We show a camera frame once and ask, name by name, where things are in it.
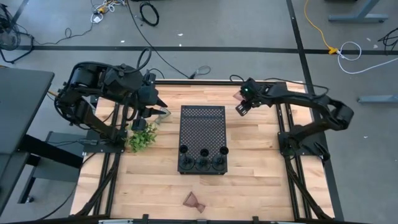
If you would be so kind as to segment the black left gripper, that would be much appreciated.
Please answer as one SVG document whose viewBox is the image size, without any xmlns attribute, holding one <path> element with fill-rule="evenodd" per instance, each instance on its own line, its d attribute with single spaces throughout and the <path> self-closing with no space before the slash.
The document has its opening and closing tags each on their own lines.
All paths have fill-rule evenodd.
<svg viewBox="0 0 398 224">
<path fill-rule="evenodd" d="M 167 104 L 163 102 L 157 95 L 158 91 L 155 89 L 156 75 L 153 73 L 146 73 L 143 77 L 143 84 L 135 94 L 134 111 L 136 118 L 133 119 L 132 131 L 143 131 L 146 127 L 146 118 L 152 115 L 163 115 L 167 112 L 163 108 L 167 108 Z M 148 106 L 158 105 L 161 109 L 148 108 Z"/>
</svg>

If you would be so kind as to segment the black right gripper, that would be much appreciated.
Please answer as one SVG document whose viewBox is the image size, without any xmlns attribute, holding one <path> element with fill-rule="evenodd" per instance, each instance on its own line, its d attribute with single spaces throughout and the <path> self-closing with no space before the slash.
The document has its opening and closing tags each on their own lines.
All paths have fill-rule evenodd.
<svg viewBox="0 0 398 224">
<path fill-rule="evenodd" d="M 240 116 L 245 116 L 254 105 L 264 105 L 265 101 L 261 96 L 261 85 L 254 79 L 248 78 L 242 83 L 240 91 L 241 102 L 235 107 Z"/>
</svg>

